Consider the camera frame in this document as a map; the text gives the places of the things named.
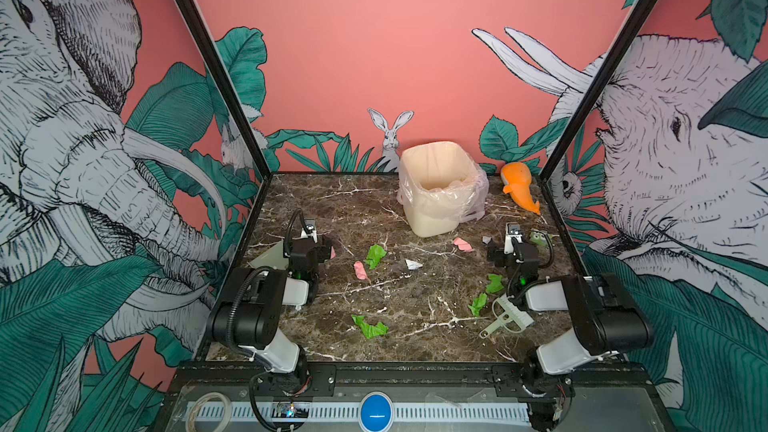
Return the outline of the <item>pale green dustpan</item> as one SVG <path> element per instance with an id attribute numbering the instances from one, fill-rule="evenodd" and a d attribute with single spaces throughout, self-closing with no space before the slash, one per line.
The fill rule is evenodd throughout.
<path id="1" fill-rule="evenodd" d="M 267 266 L 276 270 L 287 270 L 289 259 L 284 256 L 283 242 L 275 243 L 264 253 L 249 261 L 247 265 L 253 269 Z"/>

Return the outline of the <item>pale green hand brush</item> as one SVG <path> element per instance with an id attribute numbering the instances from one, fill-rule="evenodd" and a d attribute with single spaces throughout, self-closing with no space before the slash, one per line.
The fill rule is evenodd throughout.
<path id="1" fill-rule="evenodd" d="M 495 320 L 479 333 L 482 339 L 488 338 L 499 329 L 511 334 L 521 334 L 534 323 L 529 313 L 520 310 L 507 296 L 497 298 L 491 305 L 491 311 Z"/>

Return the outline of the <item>cream plastic trash bin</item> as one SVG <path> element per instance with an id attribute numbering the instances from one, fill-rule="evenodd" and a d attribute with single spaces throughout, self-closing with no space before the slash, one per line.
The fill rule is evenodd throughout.
<path id="1" fill-rule="evenodd" d="M 485 215 L 487 173 L 455 142 L 431 142 L 403 151 L 398 178 L 398 202 L 419 237 L 442 235 Z"/>

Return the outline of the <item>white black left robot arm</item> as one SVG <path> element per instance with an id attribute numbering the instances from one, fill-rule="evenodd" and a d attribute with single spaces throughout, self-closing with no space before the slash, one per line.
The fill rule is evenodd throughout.
<path id="1" fill-rule="evenodd" d="M 314 301 L 322 265 L 332 255 L 332 241 L 295 210 L 280 243 L 230 272 L 206 336 L 262 366 L 285 395 L 303 393 L 311 383 L 306 354 L 282 332 L 280 316 L 286 307 Z"/>

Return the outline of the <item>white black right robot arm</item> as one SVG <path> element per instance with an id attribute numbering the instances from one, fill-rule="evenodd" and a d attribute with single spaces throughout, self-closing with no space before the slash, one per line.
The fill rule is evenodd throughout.
<path id="1" fill-rule="evenodd" d="M 490 306 L 495 320 L 482 338 L 499 329 L 521 334 L 534 324 L 534 312 L 566 312 L 571 327 L 534 347 L 514 373 L 524 393 L 540 398 L 562 390 L 577 368 L 652 345 L 653 328 L 621 280 L 598 276 L 538 277 L 538 252 L 532 244 L 509 238 L 503 245 L 485 237 L 488 261 L 502 267 L 508 283 Z"/>

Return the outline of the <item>small green frog toy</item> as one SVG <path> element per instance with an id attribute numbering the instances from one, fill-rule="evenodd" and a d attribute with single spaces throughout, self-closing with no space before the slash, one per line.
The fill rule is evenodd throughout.
<path id="1" fill-rule="evenodd" d="M 550 237 L 546 232 L 539 230 L 532 230 L 529 235 L 529 240 L 537 246 L 547 247 L 551 244 Z"/>

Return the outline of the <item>green paper scrap right upper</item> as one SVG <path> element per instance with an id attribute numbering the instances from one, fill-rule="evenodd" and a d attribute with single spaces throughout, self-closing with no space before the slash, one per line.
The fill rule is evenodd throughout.
<path id="1" fill-rule="evenodd" d="M 489 274 L 487 276 L 488 283 L 485 288 L 487 294 L 497 294 L 505 290 L 503 284 L 503 277 L 498 274 Z"/>

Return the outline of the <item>green paper scrap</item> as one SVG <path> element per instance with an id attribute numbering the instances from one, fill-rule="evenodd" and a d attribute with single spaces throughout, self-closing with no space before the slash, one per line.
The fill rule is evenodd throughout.
<path id="1" fill-rule="evenodd" d="M 470 312 L 474 317 L 479 317 L 481 315 L 482 310 L 487 305 L 487 303 L 488 303 L 487 294 L 481 293 L 479 296 L 477 296 L 472 300 L 468 308 L 470 309 Z"/>
<path id="2" fill-rule="evenodd" d="M 374 337 L 384 336 L 389 331 L 389 327 L 383 324 L 382 322 L 378 322 L 376 325 L 371 325 L 366 321 L 365 317 L 362 315 L 352 315 L 351 318 L 353 320 L 353 323 L 360 328 L 363 336 L 366 339 L 372 339 Z"/>
<path id="3" fill-rule="evenodd" d="M 498 274 L 489 274 L 487 276 L 488 283 L 485 288 L 487 294 L 497 294 L 505 290 L 503 284 L 503 277 Z"/>
<path id="4" fill-rule="evenodd" d="M 369 269 L 375 269 L 386 255 L 387 250 L 383 246 L 374 244 L 369 248 L 364 263 Z"/>

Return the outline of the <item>pink paper scrap centre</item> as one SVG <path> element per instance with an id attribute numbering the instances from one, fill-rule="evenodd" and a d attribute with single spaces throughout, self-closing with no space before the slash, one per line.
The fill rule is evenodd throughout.
<path id="1" fill-rule="evenodd" d="M 353 268 L 354 268 L 355 276 L 359 280 L 361 280 L 361 281 L 368 281 L 369 280 L 367 272 L 365 270 L 365 266 L 364 266 L 364 264 L 362 262 L 356 261 L 353 264 Z"/>

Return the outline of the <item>pink paper scrap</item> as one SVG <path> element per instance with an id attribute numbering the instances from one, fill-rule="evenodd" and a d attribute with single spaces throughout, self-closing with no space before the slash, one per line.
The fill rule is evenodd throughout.
<path id="1" fill-rule="evenodd" d="M 355 276 L 359 280 L 361 280 L 361 281 L 368 281 L 369 280 L 367 272 L 365 270 L 365 266 L 364 266 L 364 264 L 362 262 L 356 261 L 353 264 L 353 268 L 354 268 Z"/>
<path id="2" fill-rule="evenodd" d="M 464 239 L 461 239 L 459 237 L 457 237 L 457 238 L 455 238 L 453 240 L 453 244 L 462 252 L 469 253 L 469 252 L 473 252 L 474 251 L 474 248 L 472 247 L 472 245 L 469 242 L 467 242 Z"/>

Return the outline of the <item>pink paper scrap right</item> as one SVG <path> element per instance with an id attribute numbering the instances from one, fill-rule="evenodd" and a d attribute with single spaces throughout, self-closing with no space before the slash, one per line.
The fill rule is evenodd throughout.
<path id="1" fill-rule="evenodd" d="M 469 252 L 473 252 L 474 251 L 474 248 L 472 247 L 472 245 L 469 242 L 467 242 L 464 239 L 461 239 L 459 237 L 457 237 L 457 238 L 455 238 L 453 240 L 453 244 L 462 252 L 469 253 Z"/>

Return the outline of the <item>green paper scrap right lower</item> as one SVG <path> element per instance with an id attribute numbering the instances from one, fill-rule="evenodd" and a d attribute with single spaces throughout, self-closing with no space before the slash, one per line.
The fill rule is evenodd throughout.
<path id="1" fill-rule="evenodd" d="M 481 315 L 482 310 L 487 305 L 487 303 L 488 303 L 487 294 L 481 293 L 479 296 L 477 296 L 472 300 L 468 308 L 470 309 L 470 312 L 474 317 L 479 317 Z"/>

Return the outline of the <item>green paper scrap centre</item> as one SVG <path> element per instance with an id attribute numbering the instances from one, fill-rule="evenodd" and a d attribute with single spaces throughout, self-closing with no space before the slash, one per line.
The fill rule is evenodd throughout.
<path id="1" fill-rule="evenodd" d="M 375 269 L 386 255 L 387 250 L 383 246 L 374 244 L 369 248 L 364 263 L 369 269 Z"/>

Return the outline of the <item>orange carrot plush toy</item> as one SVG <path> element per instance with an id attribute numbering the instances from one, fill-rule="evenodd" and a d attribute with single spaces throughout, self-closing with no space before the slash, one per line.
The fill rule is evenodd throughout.
<path id="1" fill-rule="evenodd" d="M 540 215 L 540 202 L 533 199 L 530 187 L 533 181 L 529 167 L 522 162 L 512 162 L 501 168 L 503 193 L 524 210 Z"/>

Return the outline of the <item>green paper scrap front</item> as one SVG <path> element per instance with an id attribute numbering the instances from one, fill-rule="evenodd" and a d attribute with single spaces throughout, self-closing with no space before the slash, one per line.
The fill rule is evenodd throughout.
<path id="1" fill-rule="evenodd" d="M 366 321 L 365 317 L 362 315 L 352 315 L 351 318 L 353 320 L 353 323 L 360 328 L 363 336 L 366 339 L 372 339 L 374 337 L 384 336 L 389 331 L 389 327 L 383 324 L 382 322 L 378 322 L 376 325 L 371 325 Z"/>

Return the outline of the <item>white paper scrap centre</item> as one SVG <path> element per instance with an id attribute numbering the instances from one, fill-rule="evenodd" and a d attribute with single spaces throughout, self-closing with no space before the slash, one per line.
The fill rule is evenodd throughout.
<path id="1" fill-rule="evenodd" d="M 410 259 L 406 259 L 405 263 L 409 270 L 418 270 L 423 267 L 422 263 Z"/>

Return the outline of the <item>blue round button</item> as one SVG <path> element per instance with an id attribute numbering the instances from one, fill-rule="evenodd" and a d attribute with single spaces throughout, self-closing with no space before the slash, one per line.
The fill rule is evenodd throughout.
<path id="1" fill-rule="evenodd" d="M 394 422 L 394 406 L 382 392 L 371 392 L 360 403 L 358 422 L 363 432 L 388 432 Z"/>

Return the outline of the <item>black front mounting rail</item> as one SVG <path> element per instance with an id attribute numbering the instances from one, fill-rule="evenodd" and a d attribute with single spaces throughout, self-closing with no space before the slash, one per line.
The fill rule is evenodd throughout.
<path id="1" fill-rule="evenodd" d="M 189 362 L 181 366 L 168 392 L 184 388 L 246 389 L 250 383 L 267 396 L 297 392 L 304 397 L 330 397 L 344 387 L 490 388 L 503 398 L 572 397 L 578 388 L 643 387 L 652 385 L 636 363 L 591 363 L 561 376 L 534 379 L 524 366 L 512 362 L 310 362 L 297 372 L 266 372 L 246 362 Z"/>

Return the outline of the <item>left black frame post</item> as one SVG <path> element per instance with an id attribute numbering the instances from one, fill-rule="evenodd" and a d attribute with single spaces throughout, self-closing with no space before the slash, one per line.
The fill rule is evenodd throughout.
<path id="1" fill-rule="evenodd" d="M 272 172 L 256 142 L 253 129 L 244 114 L 242 103 L 195 0 L 174 0 L 174 2 L 202 55 L 204 64 L 221 94 L 228 112 L 241 133 L 259 177 L 269 180 L 272 177 Z"/>

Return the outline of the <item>black frame post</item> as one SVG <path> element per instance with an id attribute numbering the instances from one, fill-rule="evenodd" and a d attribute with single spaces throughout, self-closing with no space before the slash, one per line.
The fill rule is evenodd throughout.
<path id="1" fill-rule="evenodd" d="M 256 142 L 253 129 L 244 114 L 242 103 L 195 0 L 174 0 L 174 2 L 202 55 L 204 64 L 221 94 L 228 112 L 241 133 L 259 177 L 269 180 L 272 177 L 272 172 Z"/>
<path id="2" fill-rule="evenodd" d="M 576 111 L 568 122 L 553 153 L 539 174 L 541 182 L 548 181 L 556 166 L 567 152 L 578 132 L 583 127 L 597 100 L 607 87 L 612 75 L 621 64 L 625 54 L 631 47 L 634 38 L 646 22 L 658 0 L 636 0 L 629 15 L 624 21 L 618 35 L 605 55 L 604 61 L 589 85 Z"/>

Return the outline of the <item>right black frame post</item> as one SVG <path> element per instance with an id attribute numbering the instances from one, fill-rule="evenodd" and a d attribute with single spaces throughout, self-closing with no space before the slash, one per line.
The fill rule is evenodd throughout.
<path id="1" fill-rule="evenodd" d="M 553 153 L 539 174 L 541 182 L 548 181 L 556 166 L 567 152 L 578 132 L 583 127 L 597 100 L 607 87 L 612 75 L 621 64 L 625 54 L 631 47 L 634 38 L 646 22 L 658 0 L 636 0 L 629 15 L 624 21 L 618 35 L 605 55 L 604 61 L 589 85 L 576 111 L 568 122 Z"/>

